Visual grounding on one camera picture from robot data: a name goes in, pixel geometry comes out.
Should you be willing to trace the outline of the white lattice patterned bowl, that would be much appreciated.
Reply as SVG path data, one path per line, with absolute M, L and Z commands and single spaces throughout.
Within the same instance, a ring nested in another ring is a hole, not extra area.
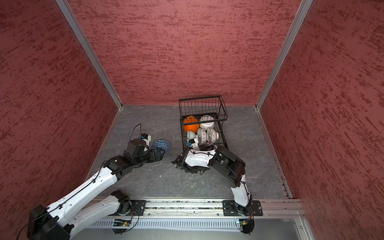
M 214 128 L 207 129 L 208 142 L 214 144 L 219 138 L 219 133 Z

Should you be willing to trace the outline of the pale green lined bowl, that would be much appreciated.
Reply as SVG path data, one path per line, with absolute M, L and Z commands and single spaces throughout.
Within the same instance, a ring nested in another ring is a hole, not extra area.
M 195 132 L 193 131 L 188 131 L 187 132 L 187 140 L 188 140 L 188 143 L 189 144 L 199 144 L 199 139 L 197 137 L 197 135 L 195 134 Z

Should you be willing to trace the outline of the orange square bowl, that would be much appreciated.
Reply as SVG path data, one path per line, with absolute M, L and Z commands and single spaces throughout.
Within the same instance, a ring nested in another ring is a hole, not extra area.
M 194 116 L 188 116 L 183 120 L 183 129 L 186 133 L 188 131 L 192 131 L 193 133 L 197 133 L 200 125 L 198 124 L 198 120 Z

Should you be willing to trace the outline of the blue patterned bowl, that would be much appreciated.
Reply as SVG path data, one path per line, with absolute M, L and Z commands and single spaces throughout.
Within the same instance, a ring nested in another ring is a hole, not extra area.
M 161 157 L 167 155 L 171 149 L 169 141 L 165 139 L 157 140 L 153 143 L 152 149 Z

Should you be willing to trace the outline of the grey green patterned bowl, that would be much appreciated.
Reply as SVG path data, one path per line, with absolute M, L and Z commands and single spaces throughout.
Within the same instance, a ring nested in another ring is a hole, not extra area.
M 199 141 L 199 146 L 203 146 L 205 143 L 208 142 L 208 134 L 206 130 L 199 128 L 197 131 L 197 137 Z

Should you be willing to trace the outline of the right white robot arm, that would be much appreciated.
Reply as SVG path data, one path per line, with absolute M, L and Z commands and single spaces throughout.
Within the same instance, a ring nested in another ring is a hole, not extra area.
M 246 184 L 246 164 L 227 148 L 219 146 L 210 151 L 187 148 L 172 163 L 186 173 L 211 171 L 231 188 L 237 214 L 249 218 L 253 216 L 252 195 Z

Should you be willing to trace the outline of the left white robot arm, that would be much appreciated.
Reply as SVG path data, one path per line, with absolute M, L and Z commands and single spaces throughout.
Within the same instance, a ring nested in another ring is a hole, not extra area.
M 128 195 L 114 191 L 101 203 L 86 205 L 99 193 L 114 185 L 135 168 L 159 162 L 168 153 L 160 147 L 149 148 L 150 139 L 129 141 L 123 155 L 104 161 L 86 182 L 56 202 L 37 206 L 30 212 L 27 225 L 29 240 L 70 240 L 85 227 L 116 212 L 131 213 Z

